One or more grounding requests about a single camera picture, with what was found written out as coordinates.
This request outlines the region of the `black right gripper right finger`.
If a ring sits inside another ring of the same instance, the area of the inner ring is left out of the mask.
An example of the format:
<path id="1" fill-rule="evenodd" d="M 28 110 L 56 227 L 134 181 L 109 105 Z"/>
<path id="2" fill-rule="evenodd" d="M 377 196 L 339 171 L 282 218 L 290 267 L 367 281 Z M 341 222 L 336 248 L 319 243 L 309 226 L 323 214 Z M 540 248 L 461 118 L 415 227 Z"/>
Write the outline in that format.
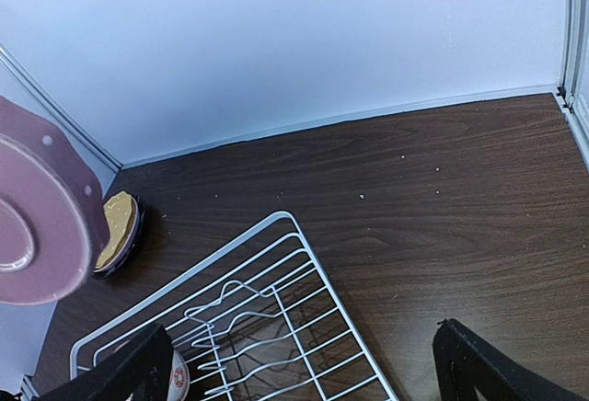
<path id="1" fill-rule="evenodd" d="M 529 371 L 454 318 L 433 338 L 443 400 L 581 400 L 580 395 Z"/>

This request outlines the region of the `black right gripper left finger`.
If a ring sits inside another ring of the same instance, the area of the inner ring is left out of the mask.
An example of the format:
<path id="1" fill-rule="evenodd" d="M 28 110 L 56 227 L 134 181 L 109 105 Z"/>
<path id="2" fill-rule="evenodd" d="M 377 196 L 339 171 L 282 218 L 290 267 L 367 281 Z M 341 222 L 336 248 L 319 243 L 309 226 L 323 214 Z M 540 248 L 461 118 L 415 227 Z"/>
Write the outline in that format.
<path id="1" fill-rule="evenodd" d="M 174 348 L 162 325 L 143 328 L 116 353 L 41 400 L 165 400 Z"/>

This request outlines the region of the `pink white floral bowl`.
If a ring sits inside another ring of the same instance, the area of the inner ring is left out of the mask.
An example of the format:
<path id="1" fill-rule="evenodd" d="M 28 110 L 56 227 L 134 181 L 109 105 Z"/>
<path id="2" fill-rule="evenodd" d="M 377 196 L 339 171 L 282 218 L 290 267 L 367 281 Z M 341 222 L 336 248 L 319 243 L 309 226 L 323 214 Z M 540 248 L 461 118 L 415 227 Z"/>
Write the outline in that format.
<path id="1" fill-rule="evenodd" d="M 167 401 L 184 401 L 190 390 L 190 372 L 187 363 L 177 349 L 174 349 Z"/>

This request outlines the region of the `black rimmed white plate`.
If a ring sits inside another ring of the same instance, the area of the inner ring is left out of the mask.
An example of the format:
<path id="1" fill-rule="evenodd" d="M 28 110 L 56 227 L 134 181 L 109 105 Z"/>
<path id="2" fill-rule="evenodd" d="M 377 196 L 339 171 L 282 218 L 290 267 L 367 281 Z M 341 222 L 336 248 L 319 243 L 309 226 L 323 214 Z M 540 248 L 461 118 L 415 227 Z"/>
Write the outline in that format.
<path id="1" fill-rule="evenodd" d="M 115 260 L 114 265 L 110 269 L 108 269 L 106 271 L 98 272 L 98 273 L 95 273 L 93 271 L 92 276 L 96 280 L 104 280 L 104 279 L 108 278 L 109 276 L 111 276 L 115 271 L 120 269 L 122 267 L 122 265 L 124 264 L 124 262 L 131 257 L 133 251 L 139 246 L 139 240 L 140 240 L 142 231 L 144 229 L 146 210 L 145 210 L 145 206 L 144 206 L 144 201 L 142 199 L 140 199 L 139 197 L 137 197 L 136 195 L 132 195 L 132 196 L 135 198 L 135 200 L 138 204 L 139 215 L 138 215 L 138 224 L 135 228 L 135 231 L 133 232 L 130 243 L 124 248 L 122 255 Z"/>

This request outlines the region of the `yellow dotted plate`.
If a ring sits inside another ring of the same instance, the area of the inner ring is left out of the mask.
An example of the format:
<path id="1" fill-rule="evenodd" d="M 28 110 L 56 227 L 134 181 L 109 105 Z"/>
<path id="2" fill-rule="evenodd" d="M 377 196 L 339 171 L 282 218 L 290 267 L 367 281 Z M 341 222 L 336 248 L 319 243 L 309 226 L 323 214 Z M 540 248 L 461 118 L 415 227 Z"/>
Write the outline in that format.
<path id="1" fill-rule="evenodd" d="M 130 243 L 138 224 L 138 204 L 126 191 L 111 196 L 104 205 L 104 212 L 110 230 L 110 241 L 98 256 L 95 273 L 106 271 L 114 265 Z"/>

